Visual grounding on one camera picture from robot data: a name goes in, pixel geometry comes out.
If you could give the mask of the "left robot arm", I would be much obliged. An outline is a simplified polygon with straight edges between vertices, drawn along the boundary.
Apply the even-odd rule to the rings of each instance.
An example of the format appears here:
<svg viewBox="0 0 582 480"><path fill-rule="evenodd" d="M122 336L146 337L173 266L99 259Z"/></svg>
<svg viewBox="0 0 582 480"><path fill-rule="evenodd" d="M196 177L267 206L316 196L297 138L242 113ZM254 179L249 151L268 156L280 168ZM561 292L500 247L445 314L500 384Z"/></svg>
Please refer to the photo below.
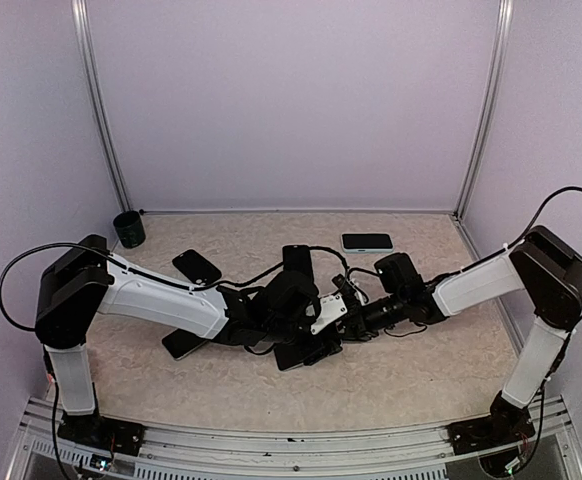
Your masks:
<svg viewBox="0 0 582 480"><path fill-rule="evenodd" d="M320 296L297 270L281 270L255 292L200 287L129 263L110 252L103 237L89 235L43 272L34 331L73 430L98 445L110 436L111 424L96 411L86 348L96 315L139 318L223 345L269 342L329 356L340 347L335 323L346 312L341 295Z"/></svg>

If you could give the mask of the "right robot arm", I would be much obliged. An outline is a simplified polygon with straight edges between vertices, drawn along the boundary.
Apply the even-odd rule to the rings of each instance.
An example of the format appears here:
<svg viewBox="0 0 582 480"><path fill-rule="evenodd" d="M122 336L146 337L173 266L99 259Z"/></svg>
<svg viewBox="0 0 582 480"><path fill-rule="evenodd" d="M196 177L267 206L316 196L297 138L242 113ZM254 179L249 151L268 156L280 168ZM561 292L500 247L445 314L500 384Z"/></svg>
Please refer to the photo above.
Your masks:
<svg viewBox="0 0 582 480"><path fill-rule="evenodd" d="M530 307L533 321L499 393L507 405L482 423L489 442L506 442L521 427L517 409L528 406L553 375L582 320L582 255L538 225L496 253L430 280L423 279L404 252L380 259L374 268L386 293L382 301L389 307L388 313L382 313L379 302L370 303L376 326L403 319L433 325L484 303L504 304L511 298Z"/></svg>

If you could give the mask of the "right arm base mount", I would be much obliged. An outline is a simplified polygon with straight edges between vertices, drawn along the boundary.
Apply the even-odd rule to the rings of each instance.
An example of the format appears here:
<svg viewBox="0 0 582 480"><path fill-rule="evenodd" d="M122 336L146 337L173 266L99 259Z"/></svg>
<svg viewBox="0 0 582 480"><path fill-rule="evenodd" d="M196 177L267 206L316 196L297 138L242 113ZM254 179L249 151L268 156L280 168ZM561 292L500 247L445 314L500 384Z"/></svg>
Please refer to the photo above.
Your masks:
<svg viewBox="0 0 582 480"><path fill-rule="evenodd" d="M528 407L511 404L502 392L494 398L488 415L453 422L447 432L455 455L511 444L536 433Z"/></svg>

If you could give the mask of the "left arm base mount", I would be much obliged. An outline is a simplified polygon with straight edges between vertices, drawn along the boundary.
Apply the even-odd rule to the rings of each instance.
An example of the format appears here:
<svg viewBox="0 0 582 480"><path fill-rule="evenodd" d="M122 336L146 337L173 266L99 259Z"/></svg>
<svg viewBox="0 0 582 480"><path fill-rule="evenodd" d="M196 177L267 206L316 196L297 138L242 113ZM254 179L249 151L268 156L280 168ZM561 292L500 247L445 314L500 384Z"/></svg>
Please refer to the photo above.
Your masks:
<svg viewBox="0 0 582 480"><path fill-rule="evenodd" d="M85 415L63 413L58 436L76 444L106 450L110 454L137 457L142 446L146 427L140 423L102 416L97 395L95 410Z"/></svg>

